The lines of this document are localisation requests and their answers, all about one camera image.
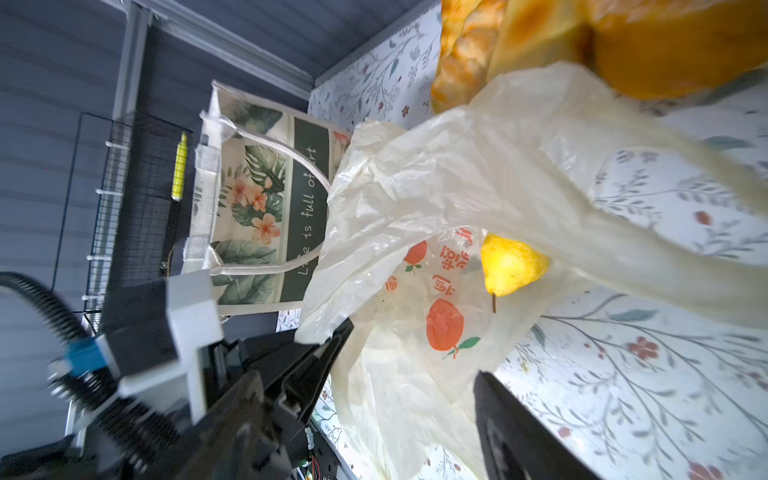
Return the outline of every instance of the plastic bag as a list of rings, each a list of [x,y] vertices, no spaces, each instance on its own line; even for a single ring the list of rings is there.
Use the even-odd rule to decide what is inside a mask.
[[[742,169],[618,104],[575,65],[496,78],[468,107],[408,132],[379,122],[357,127],[331,186],[326,239],[296,340],[322,342],[352,316],[333,396],[349,437],[384,475],[413,475],[435,443],[482,472],[471,378],[494,369],[551,301],[585,280],[764,326],[766,268],[700,257],[591,205],[595,175],[625,147],[675,151],[768,212],[766,189]],[[472,268],[480,227],[551,258],[541,280],[498,299],[495,315],[482,270]],[[475,235],[471,246],[462,228]],[[403,259],[424,240],[430,257],[406,272]],[[469,256],[455,281],[466,293],[457,289],[455,301],[433,285],[451,243]],[[391,276],[398,286],[387,293]],[[440,294],[463,315],[455,358],[429,342],[429,311]]]

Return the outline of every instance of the wire mesh basket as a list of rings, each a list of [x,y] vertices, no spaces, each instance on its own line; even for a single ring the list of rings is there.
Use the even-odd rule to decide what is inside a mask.
[[[183,133],[190,131],[138,112],[112,124],[83,296],[95,332],[110,290],[168,276],[181,211],[171,188]]]

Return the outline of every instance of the floral tablecloth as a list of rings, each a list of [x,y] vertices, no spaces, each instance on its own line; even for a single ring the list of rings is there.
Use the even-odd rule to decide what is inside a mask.
[[[350,130],[365,118],[412,127],[431,117],[439,13],[428,10],[319,86],[309,113]],[[685,101],[637,107],[768,180],[765,80],[755,71]],[[595,179],[594,204],[702,255],[768,264],[768,223],[663,151],[616,152]],[[297,321],[297,310],[283,312],[278,329]],[[595,287],[553,305],[495,375],[603,478],[760,478],[768,467],[767,331]],[[347,444],[329,384],[315,420],[360,478],[377,477]],[[474,475],[436,445],[419,477]]]

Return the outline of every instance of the bread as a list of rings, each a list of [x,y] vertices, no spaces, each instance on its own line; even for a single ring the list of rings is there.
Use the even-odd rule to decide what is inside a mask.
[[[572,0],[509,0],[487,81],[556,61],[585,63],[591,32]]]
[[[639,100],[714,88],[768,61],[766,0],[584,0],[598,74]]]
[[[440,59],[432,82],[435,113],[469,103],[485,86],[505,6],[506,0],[482,0],[465,17],[461,36],[453,41],[450,53]],[[444,37],[445,25],[441,39]]]
[[[442,33],[440,60],[451,54],[453,44],[462,36],[464,21],[477,8],[480,0],[442,0]]]

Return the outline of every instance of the yellow pear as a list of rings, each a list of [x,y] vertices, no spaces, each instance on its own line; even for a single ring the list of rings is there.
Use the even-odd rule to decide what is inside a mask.
[[[547,273],[549,258],[528,245],[489,233],[480,249],[485,288],[496,297],[509,295]]]

